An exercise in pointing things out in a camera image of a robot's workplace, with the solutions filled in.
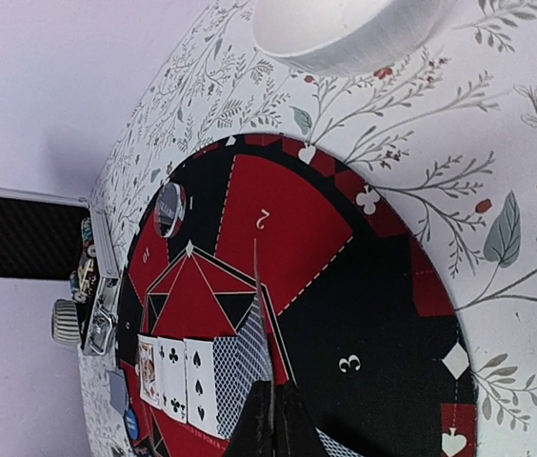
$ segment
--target heart symbol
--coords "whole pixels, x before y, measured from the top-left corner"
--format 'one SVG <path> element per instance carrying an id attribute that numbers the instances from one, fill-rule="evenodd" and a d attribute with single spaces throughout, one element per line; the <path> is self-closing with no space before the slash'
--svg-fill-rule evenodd
<path id="1" fill-rule="evenodd" d="M 315 157 L 316 150 L 317 149 L 313 145 L 302 148 L 298 151 L 298 158 L 309 165 L 310 161 Z"/>
<path id="2" fill-rule="evenodd" d="M 467 446 L 467 438 L 464 435 L 455 435 L 457 428 L 451 428 L 450 434 L 442 434 L 442 451 L 447 457 L 454 457 Z"/>

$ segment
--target playing card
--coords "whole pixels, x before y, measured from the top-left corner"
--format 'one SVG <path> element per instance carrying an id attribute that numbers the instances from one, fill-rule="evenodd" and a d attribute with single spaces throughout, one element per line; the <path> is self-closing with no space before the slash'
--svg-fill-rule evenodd
<path id="1" fill-rule="evenodd" d="M 218 433 L 225 440 L 234 431 L 244 405 L 241 401 L 244 395 L 239 393 L 238 354 L 237 337 L 223 336 L 213 340 Z"/>
<path id="2" fill-rule="evenodd" d="M 185 339 L 188 422 L 219 437 L 213 371 L 213 342 Z"/>
<path id="3" fill-rule="evenodd" d="M 172 419 L 186 423 L 186 348 L 183 341 L 158 338 L 161 408 Z"/>
<path id="4" fill-rule="evenodd" d="M 140 396 L 149 405 L 161 407 L 156 372 L 156 338 L 139 335 Z"/>
<path id="5" fill-rule="evenodd" d="M 258 299 L 254 298 L 246 322 L 237 335 L 239 401 L 245 403 L 251 385 L 271 381 L 272 365 Z"/>

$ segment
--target black pointed object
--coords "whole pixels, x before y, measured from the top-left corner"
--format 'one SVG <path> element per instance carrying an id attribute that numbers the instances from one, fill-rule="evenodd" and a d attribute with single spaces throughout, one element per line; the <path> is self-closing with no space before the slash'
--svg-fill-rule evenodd
<path id="1" fill-rule="evenodd" d="M 275 457 L 329 457 L 298 387 L 287 381 L 275 396 Z"/>
<path id="2" fill-rule="evenodd" d="M 253 383 L 224 457 L 272 457 L 271 396 L 270 381 Z"/>

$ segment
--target red berry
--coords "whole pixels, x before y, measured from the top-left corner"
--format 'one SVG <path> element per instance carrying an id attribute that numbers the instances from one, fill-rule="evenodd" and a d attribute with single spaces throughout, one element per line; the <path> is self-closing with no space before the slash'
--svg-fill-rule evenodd
<path id="1" fill-rule="evenodd" d="M 480 202 L 478 205 L 476 205 L 476 212 L 478 214 L 484 214 L 489 209 L 491 209 L 492 206 L 493 206 L 492 202 L 490 201 L 489 198 L 487 198 L 483 200 L 482 202 Z"/>

